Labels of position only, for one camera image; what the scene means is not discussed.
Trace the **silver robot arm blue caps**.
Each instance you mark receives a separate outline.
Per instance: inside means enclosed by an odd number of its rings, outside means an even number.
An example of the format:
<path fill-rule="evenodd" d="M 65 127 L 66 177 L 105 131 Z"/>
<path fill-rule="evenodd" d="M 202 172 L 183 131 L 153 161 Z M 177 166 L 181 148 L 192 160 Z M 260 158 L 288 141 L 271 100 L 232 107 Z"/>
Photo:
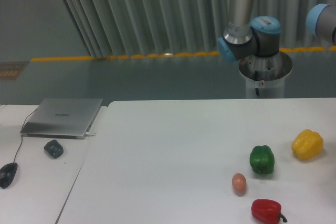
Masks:
<path fill-rule="evenodd" d="M 230 0 L 228 25 L 218 38 L 219 53 L 227 61 L 250 55 L 272 57 L 279 51 L 280 22 L 274 17 L 251 19 L 254 0 Z M 306 28 L 316 37 L 335 44 L 335 7 L 318 4 L 307 14 Z"/>

